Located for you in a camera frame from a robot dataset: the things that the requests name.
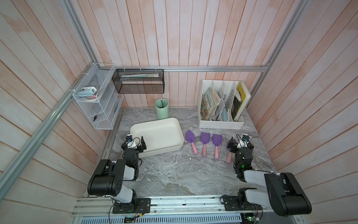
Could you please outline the purple square shovel pink handle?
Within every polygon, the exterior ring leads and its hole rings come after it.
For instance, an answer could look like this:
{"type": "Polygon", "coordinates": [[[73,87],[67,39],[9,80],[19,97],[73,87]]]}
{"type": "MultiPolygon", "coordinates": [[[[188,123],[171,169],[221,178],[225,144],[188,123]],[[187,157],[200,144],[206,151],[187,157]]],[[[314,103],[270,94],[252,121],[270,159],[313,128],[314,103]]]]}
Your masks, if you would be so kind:
{"type": "Polygon", "coordinates": [[[210,137],[211,137],[210,133],[206,133],[206,132],[201,133],[200,140],[203,144],[203,149],[202,149],[203,158],[207,156],[207,144],[210,142],[210,137]]]}

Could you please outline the aluminium front rail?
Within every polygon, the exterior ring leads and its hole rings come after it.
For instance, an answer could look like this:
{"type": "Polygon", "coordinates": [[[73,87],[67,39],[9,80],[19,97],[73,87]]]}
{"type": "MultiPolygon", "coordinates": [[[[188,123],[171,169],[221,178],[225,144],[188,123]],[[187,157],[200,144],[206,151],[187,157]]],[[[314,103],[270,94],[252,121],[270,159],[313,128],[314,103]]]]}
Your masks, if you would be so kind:
{"type": "MultiPolygon", "coordinates": [[[[204,196],[158,196],[150,197],[150,211],[146,215],[198,215],[198,214],[229,214],[254,213],[249,211],[226,211],[221,195],[204,196]]],[[[115,216],[113,202],[105,197],[86,197],[77,199],[71,217],[115,216]]]]}

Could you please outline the tape dispenser on shelf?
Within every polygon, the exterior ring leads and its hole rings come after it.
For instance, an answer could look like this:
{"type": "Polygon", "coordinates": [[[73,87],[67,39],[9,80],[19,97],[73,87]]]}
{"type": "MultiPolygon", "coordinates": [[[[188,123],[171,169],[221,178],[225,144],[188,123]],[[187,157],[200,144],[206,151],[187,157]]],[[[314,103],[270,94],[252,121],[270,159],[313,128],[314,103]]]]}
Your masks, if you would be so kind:
{"type": "Polygon", "coordinates": [[[98,90],[94,86],[81,87],[81,89],[76,92],[76,96],[84,98],[85,100],[97,100],[97,94],[98,90]]]}

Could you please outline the white file organizer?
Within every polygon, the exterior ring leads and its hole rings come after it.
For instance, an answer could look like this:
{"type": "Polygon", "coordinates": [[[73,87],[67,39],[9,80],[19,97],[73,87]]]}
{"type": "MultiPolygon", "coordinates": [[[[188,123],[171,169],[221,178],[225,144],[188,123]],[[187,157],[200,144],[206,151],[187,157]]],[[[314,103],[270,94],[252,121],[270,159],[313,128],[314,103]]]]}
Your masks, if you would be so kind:
{"type": "Polygon", "coordinates": [[[244,124],[242,114],[239,121],[233,121],[231,108],[235,95],[235,90],[239,82],[243,81],[223,81],[223,80],[202,80],[198,100],[198,118],[199,128],[218,128],[218,129],[236,129],[239,130],[244,124]],[[212,120],[200,119],[200,105],[206,91],[212,87],[217,91],[221,98],[212,120]]]}

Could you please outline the yellow book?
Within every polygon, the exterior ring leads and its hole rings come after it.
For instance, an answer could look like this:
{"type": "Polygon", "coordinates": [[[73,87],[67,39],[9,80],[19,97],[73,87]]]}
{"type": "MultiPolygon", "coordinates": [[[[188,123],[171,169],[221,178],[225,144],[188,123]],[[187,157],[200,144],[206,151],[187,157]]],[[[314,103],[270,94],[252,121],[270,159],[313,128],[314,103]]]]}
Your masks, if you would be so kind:
{"type": "Polygon", "coordinates": [[[250,98],[251,95],[246,87],[246,84],[244,82],[239,82],[235,90],[235,95],[231,108],[231,116],[233,118],[233,121],[239,121],[239,118],[243,110],[246,108],[250,98]]]}

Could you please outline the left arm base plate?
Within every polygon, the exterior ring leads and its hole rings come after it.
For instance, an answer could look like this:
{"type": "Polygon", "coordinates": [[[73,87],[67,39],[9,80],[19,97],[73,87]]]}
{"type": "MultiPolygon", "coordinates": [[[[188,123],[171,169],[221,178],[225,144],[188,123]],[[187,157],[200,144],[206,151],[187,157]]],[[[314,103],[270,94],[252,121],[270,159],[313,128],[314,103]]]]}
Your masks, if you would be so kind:
{"type": "Polygon", "coordinates": [[[139,198],[133,199],[130,203],[115,202],[113,207],[113,214],[146,214],[150,212],[151,199],[139,198]]]}

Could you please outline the black mesh basket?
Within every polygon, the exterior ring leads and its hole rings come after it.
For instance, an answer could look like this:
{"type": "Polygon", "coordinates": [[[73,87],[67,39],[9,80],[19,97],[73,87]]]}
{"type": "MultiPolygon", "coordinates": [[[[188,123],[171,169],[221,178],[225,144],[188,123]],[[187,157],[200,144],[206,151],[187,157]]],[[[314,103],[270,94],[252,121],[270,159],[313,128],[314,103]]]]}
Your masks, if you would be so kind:
{"type": "Polygon", "coordinates": [[[164,71],[160,69],[116,69],[112,81],[119,94],[163,94],[164,71]]]}

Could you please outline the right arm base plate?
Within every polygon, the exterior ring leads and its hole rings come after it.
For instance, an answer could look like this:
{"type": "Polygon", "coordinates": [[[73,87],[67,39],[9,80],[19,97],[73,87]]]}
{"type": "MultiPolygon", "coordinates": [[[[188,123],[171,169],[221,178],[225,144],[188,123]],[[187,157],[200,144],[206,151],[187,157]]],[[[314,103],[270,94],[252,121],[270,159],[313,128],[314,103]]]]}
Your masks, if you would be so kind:
{"type": "Polygon", "coordinates": [[[220,202],[224,205],[225,211],[260,211],[262,206],[249,203],[245,198],[238,196],[223,195],[220,202]]]}

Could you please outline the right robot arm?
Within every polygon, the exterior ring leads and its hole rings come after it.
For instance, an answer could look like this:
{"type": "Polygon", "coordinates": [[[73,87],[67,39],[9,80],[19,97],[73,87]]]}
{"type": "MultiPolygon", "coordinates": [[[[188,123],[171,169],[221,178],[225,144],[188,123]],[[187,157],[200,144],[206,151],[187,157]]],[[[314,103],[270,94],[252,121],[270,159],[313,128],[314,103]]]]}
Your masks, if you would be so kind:
{"type": "Polygon", "coordinates": [[[254,146],[249,136],[243,134],[231,138],[227,148],[235,155],[233,165],[236,177],[245,183],[263,187],[241,188],[237,197],[223,197],[226,210],[271,208],[277,215],[310,214],[312,205],[292,173],[275,173],[273,171],[257,170],[252,167],[254,146]]]}

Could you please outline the green cup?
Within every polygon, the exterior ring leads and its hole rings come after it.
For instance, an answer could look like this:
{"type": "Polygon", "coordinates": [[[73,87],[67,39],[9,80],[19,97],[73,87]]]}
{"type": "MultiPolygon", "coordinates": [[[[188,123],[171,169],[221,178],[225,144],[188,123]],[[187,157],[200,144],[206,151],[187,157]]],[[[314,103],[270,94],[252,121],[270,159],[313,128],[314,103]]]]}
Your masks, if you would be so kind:
{"type": "Polygon", "coordinates": [[[158,99],[155,101],[155,109],[157,119],[169,118],[169,103],[166,99],[158,99]]]}

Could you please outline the illustrated picture book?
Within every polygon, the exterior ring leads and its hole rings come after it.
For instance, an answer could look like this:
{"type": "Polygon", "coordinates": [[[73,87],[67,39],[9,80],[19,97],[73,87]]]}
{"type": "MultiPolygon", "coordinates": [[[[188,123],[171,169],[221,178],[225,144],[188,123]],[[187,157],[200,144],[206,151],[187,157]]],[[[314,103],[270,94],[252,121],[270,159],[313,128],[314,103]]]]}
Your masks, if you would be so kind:
{"type": "Polygon", "coordinates": [[[220,96],[217,91],[215,91],[212,87],[210,87],[201,101],[200,105],[200,119],[201,120],[212,120],[217,107],[219,106],[221,101],[220,96]]]}

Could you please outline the purple pointed trowel pink handle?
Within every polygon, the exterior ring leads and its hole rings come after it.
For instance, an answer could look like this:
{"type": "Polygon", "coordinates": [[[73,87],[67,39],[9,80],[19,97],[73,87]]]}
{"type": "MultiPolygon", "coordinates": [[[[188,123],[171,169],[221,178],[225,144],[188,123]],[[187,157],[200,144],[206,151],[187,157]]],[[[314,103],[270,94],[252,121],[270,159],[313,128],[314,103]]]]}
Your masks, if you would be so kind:
{"type": "Polygon", "coordinates": [[[196,141],[196,137],[195,137],[194,133],[192,131],[190,131],[190,130],[187,130],[187,132],[186,132],[186,141],[191,144],[193,153],[195,155],[197,155],[198,151],[197,151],[197,148],[196,148],[196,146],[194,144],[195,141],[196,141]]]}

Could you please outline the purple pointed shovel pink handle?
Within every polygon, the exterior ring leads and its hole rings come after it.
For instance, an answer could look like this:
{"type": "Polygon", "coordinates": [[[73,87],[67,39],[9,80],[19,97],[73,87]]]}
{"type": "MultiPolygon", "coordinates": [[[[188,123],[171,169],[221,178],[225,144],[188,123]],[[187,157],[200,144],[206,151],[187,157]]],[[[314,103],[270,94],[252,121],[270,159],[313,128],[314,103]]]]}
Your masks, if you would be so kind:
{"type": "Polygon", "coordinates": [[[232,152],[231,152],[230,148],[227,148],[227,150],[228,150],[228,156],[227,156],[227,159],[226,159],[226,163],[230,164],[231,161],[232,161],[232,152]]]}

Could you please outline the white storage box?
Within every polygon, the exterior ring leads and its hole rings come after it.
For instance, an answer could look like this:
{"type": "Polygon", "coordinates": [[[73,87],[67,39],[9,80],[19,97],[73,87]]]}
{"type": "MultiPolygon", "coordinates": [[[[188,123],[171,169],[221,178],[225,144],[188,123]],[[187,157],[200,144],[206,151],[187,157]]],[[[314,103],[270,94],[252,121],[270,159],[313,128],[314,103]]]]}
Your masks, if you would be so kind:
{"type": "Polygon", "coordinates": [[[130,129],[130,135],[144,138],[146,149],[139,153],[139,158],[180,150],[184,144],[181,126],[176,118],[135,124],[130,129]]]}

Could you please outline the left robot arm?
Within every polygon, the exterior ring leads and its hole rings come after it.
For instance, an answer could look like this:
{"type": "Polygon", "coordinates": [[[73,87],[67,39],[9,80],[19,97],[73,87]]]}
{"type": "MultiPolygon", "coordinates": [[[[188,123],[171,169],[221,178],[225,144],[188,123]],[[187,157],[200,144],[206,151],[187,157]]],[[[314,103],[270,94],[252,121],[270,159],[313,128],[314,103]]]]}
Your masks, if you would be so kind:
{"type": "Polygon", "coordinates": [[[139,167],[142,164],[139,154],[147,147],[143,137],[134,138],[128,135],[121,148],[123,149],[121,159],[100,160],[89,180],[87,192],[97,197],[110,197],[120,204],[136,205],[135,190],[127,188],[123,182],[137,180],[139,167]]]}

